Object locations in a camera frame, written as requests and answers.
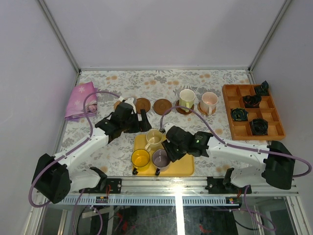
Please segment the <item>pink mug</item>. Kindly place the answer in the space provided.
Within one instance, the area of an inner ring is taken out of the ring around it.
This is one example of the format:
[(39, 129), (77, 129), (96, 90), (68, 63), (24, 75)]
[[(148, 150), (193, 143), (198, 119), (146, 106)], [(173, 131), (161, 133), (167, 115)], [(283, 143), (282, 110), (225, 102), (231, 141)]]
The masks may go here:
[(216, 111), (217, 103), (217, 95), (212, 92), (206, 92), (202, 95), (200, 108), (206, 115), (211, 115)]

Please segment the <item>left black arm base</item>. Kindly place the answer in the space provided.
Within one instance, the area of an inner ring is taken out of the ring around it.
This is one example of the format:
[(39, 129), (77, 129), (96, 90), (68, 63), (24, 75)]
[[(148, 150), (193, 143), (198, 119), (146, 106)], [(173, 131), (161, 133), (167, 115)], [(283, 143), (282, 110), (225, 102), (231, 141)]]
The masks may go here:
[(98, 193), (98, 194), (120, 194), (122, 188), (122, 179), (121, 178), (107, 178), (104, 180), (100, 180), (98, 185), (95, 188), (90, 190), (90, 193)]

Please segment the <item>woven tan coaster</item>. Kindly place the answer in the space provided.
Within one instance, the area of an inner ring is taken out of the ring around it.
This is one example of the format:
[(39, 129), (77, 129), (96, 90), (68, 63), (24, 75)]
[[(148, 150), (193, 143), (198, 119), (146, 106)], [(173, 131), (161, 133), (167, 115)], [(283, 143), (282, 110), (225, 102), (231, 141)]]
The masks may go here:
[(206, 113), (201, 109), (201, 104), (198, 103), (198, 111), (203, 115), (209, 116), (209, 115), (213, 115), (216, 112), (216, 107), (212, 110), (211, 113)]
[(118, 106), (120, 103), (121, 103), (121, 101), (120, 101), (120, 100), (119, 100), (119, 101), (117, 101), (116, 103), (114, 103), (114, 105), (113, 105), (114, 110), (117, 108), (117, 106)]

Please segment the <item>dark brown coaster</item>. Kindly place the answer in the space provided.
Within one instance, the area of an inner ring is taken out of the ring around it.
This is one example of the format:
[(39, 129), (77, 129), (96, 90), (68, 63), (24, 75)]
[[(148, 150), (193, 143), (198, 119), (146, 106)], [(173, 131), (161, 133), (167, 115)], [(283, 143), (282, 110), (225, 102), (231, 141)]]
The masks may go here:
[[(179, 106), (179, 101), (177, 100), (176, 101), (176, 106)], [(188, 115), (188, 114), (190, 114), (190, 113), (192, 113), (191, 111), (185, 111), (185, 110), (183, 110), (182, 108), (176, 108), (176, 110), (180, 113), (180, 114), (182, 114), (182, 115)]]
[(158, 99), (154, 102), (153, 110), (158, 115), (163, 115), (168, 109), (172, 107), (172, 103), (167, 99)]
[(141, 110), (145, 110), (145, 112), (148, 112), (151, 109), (151, 103), (146, 98), (138, 98), (136, 100), (135, 107), (137, 113), (141, 114)]

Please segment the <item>yellow mug black handle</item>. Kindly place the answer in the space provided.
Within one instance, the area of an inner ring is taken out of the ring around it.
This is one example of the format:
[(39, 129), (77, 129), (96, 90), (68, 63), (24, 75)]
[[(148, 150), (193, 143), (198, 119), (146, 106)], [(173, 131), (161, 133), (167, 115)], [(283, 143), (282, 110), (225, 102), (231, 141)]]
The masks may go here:
[(132, 175), (137, 175), (149, 168), (150, 154), (145, 149), (137, 149), (132, 153), (131, 162), (133, 166)]

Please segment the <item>cream mug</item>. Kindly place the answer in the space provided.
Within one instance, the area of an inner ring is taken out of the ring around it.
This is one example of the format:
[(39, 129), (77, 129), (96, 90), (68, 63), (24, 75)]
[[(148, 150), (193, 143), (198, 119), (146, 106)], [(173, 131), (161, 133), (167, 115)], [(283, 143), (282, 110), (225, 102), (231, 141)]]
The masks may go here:
[(163, 134), (157, 129), (152, 129), (146, 134), (147, 143), (145, 145), (145, 150), (152, 151), (161, 149), (163, 141)]

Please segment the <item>dark brown coaster bottom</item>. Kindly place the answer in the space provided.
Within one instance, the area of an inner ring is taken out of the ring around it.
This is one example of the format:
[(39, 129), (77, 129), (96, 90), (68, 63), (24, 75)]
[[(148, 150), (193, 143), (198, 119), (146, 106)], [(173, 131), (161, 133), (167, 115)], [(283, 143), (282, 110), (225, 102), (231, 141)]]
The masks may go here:
[[(179, 101), (177, 100), (176, 101), (176, 106), (179, 106)], [(188, 115), (188, 114), (190, 114), (190, 113), (192, 113), (191, 111), (185, 111), (185, 110), (183, 110), (182, 108), (176, 108), (176, 110), (180, 113), (180, 114), (182, 114), (182, 115)]]

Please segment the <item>purple mug black handle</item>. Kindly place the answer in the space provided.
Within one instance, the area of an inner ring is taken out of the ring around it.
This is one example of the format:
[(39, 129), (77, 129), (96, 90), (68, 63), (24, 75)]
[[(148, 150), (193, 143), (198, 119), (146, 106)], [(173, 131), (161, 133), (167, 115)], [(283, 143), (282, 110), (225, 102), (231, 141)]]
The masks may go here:
[(169, 168), (170, 162), (164, 149), (155, 151), (152, 155), (152, 163), (156, 169), (155, 175), (159, 176), (162, 171), (166, 171)]

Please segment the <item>white mug green handle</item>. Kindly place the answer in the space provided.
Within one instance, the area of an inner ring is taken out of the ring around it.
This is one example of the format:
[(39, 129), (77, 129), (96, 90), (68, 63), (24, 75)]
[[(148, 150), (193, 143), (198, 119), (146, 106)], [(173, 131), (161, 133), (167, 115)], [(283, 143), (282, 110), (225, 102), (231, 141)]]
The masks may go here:
[(194, 105), (196, 95), (190, 89), (184, 89), (179, 93), (179, 106), (184, 107), (183, 110), (188, 112)]

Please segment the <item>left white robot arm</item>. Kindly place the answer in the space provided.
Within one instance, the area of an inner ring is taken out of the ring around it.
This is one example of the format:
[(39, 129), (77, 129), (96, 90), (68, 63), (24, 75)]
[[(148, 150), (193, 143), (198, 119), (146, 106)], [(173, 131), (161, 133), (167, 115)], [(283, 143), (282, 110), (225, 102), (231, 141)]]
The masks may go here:
[(92, 134), (79, 140), (70, 150), (54, 156), (43, 154), (37, 163), (32, 185), (51, 203), (61, 202), (70, 192), (104, 193), (107, 175), (97, 167), (75, 171), (76, 167), (97, 149), (111, 143), (122, 133), (139, 133), (151, 129), (146, 111), (121, 102), (115, 111), (92, 128)]

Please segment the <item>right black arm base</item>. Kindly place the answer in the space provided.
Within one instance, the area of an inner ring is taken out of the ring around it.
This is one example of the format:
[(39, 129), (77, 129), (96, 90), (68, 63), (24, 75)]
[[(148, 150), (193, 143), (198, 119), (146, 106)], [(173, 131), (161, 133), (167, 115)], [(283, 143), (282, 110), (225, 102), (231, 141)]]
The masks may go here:
[(245, 187), (237, 187), (230, 181), (230, 177), (222, 178), (207, 177), (207, 185), (205, 189), (209, 194), (242, 194), (245, 192)]

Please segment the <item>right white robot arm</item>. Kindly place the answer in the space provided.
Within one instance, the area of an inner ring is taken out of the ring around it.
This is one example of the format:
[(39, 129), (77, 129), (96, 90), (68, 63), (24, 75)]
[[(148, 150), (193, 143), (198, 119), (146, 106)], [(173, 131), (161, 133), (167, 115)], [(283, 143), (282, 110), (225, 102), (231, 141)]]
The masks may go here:
[(248, 167), (230, 169), (225, 174), (223, 188), (234, 193), (251, 184), (268, 185), (289, 190), (291, 188), (294, 160), (282, 156), (269, 145), (251, 145), (236, 141), (219, 140), (213, 134), (184, 131), (173, 124), (164, 126), (166, 140), (162, 143), (172, 162), (189, 154), (194, 157), (216, 157), (248, 164)]

